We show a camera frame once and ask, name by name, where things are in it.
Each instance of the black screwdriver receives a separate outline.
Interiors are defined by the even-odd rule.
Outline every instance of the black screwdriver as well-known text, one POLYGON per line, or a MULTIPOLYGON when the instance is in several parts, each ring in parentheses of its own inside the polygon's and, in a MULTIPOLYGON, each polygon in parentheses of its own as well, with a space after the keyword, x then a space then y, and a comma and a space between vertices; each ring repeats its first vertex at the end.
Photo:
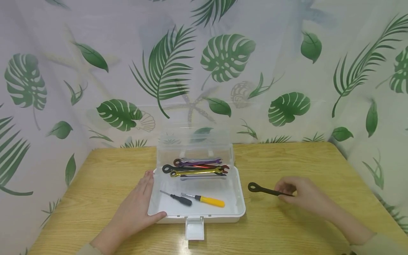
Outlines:
POLYGON ((172 198, 174 198, 175 200, 178 200, 180 203, 187 205, 187 206, 191 206, 191 204, 193 203, 190 199, 187 199, 185 197, 178 197, 174 194, 168 194, 167 192, 164 192, 162 190, 160 190, 161 193, 166 194, 171 196, 172 198))

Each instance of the yellow handle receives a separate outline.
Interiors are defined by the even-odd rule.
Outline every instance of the yellow handle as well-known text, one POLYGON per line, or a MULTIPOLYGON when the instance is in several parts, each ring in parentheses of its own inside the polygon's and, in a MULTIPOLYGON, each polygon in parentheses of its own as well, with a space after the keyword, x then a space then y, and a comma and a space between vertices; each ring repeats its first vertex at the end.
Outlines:
POLYGON ((215 206, 218 206, 218 207, 224 207, 225 206, 224 201, 214 199, 214 198, 210 198, 210 197, 201 197, 200 202, 207 203, 207 204, 210 204, 210 205, 215 205, 215 206))

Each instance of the sleeve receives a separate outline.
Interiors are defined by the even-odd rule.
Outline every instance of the sleeve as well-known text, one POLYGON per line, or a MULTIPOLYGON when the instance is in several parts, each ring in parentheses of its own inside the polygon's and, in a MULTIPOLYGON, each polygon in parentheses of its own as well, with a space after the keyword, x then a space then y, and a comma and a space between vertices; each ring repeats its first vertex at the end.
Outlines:
POLYGON ((407 255, 388 237, 376 234, 363 245, 351 245, 351 250, 357 255, 407 255))
POLYGON ((97 248, 92 247, 90 244, 84 245, 76 255, 103 255, 97 248))

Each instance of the screwdriver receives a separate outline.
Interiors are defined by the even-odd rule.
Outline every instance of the screwdriver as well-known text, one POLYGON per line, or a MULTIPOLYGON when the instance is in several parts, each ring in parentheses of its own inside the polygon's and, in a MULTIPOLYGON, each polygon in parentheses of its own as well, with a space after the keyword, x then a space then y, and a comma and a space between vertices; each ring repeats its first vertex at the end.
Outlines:
POLYGON ((169 194, 169 193, 164 192, 164 191, 162 191, 162 190, 160 190, 160 192, 163 193, 163 194, 166 194, 166 195, 171 196, 173 199, 179 201, 180 203, 182 203, 182 204, 184 204, 184 205, 191 206, 191 204, 193 203, 190 199, 187 199, 187 198, 185 198, 185 197, 178 197, 178 196, 176 196, 176 195, 169 194))
POLYGON ((210 204, 210 205, 214 205, 214 206, 218 206, 218 207, 224 207, 225 203, 222 200, 218 200, 215 198, 210 198, 210 197, 203 197, 203 196, 193 196, 193 195, 189 195, 186 193, 181 193, 182 196, 185 197, 193 197, 195 200, 198 200, 200 202, 206 203, 206 204, 210 204))

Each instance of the screwdriver handle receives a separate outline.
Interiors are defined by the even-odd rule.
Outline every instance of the screwdriver handle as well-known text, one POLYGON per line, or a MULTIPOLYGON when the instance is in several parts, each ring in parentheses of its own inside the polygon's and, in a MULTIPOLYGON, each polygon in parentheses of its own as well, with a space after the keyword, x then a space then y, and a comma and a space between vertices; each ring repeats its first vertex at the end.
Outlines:
POLYGON ((200 202, 206 203, 206 204, 210 204, 210 205, 214 205, 214 206, 218 206, 218 207, 224 207, 225 206, 225 202, 222 200, 218 200, 215 198, 211 198, 211 197, 203 197, 201 196, 200 198, 200 202))
POLYGON ((191 206, 193 203, 190 199, 187 199, 185 197, 178 197, 174 194, 171 194, 170 196, 174 198, 175 200, 178 200, 180 203, 187 205, 187 206, 191 206))

